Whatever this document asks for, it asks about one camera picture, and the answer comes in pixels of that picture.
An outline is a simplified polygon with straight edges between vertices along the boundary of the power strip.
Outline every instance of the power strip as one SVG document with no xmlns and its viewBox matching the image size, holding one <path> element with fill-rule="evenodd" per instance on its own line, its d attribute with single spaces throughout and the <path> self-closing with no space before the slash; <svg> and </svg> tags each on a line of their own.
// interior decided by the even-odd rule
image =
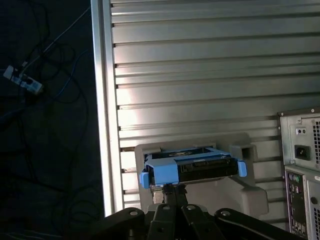
<svg viewBox="0 0 320 240">
<path fill-rule="evenodd" d="M 13 66 L 9 65 L 5 70 L 3 76 L 6 79 L 9 79 L 15 84 L 19 85 L 21 88 L 25 88 L 27 91 L 34 95 L 38 95 L 43 91 L 44 86 L 40 82 L 25 74 L 23 76 L 15 76 L 14 71 L 16 72 L 17 69 L 14 69 Z"/>
</svg>

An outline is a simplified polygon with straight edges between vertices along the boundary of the black cable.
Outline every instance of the black cable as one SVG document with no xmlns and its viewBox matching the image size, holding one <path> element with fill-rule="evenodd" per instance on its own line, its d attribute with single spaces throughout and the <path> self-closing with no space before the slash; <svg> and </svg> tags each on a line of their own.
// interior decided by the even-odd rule
<svg viewBox="0 0 320 240">
<path fill-rule="evenodd" d="M 34 16 L 34 19 L 36 22 L 39 23 L 39 20 L 37 18 L 37 14 L 35 13 L 35 9 L 32 5 L 35 5 L 35 6 L 39 6 L 43 9 L 43 12 L 44 12 L 44 22 L 45 22 L 45 30 L 46 30 L 46 33 L 45 33 L 45 37 L 43 39 L 41 39 L 33 48 L 32 50 L 30 51 L 30 53 L 28 53 L 28 55 L 26 56 L 25 58 L 25 61 L 26 62 L 29 62 L 33 53 L 37 50 L 38 51 L 38 54 L 42 54 L 43 52 L 43 48 L 44 48 L 44 44 L 48 41 L 49 37 L 50 37 L 50 34 L 51 34 L 51 30 L 50 30 L 50 23 L 49 23 L 49 14 L 48 14 L 48 9 L 47 7 L 43 4 L 43 3 L 39 3 L 39 2 L 36 2 L 36 1 L 33 1 L 33 0 L 20 0 L 21 2 L 27 2 L 28 4 L 30 4 L 30 7 L 32 9 L 32 13 L 33 13 L 33 16 Z"/>
<path fill-rule="evenodd" d="M 36 175 L 36 171 L 35 171 L 33 162 L 31 160 L 31 150 L 26 140 L 25 127 L 21 117 L 18 118 L 18 128 L 20 132 L 21 143 L 25 148 L 24 158 L 25 158 L 26 165 L 28 167 L 30 178 L 35 181 L 38 181 L 38 177 Z"/>
<path fill-rule="evenodd" d="M 31 11 L 32 11 L 32 14 L 33 14 L 33 17 L 34 17 L 34 20 L 35 20 L 36 29 L 37 29 L 38 35 L 39 35 L 39 43 L 41 44 L 43 39 L 42 39 L 42 33 L 41 33 L 41 29 L 40 29 L 40 23 L 39 23 L 39 20 L 37 18 L 36 11 L 35 11 L 34 7 L 32 6 L 31 0 L 28 0 L 28 4 L 29 4 L 29 6 L 31 8 Z"/>
</svg>

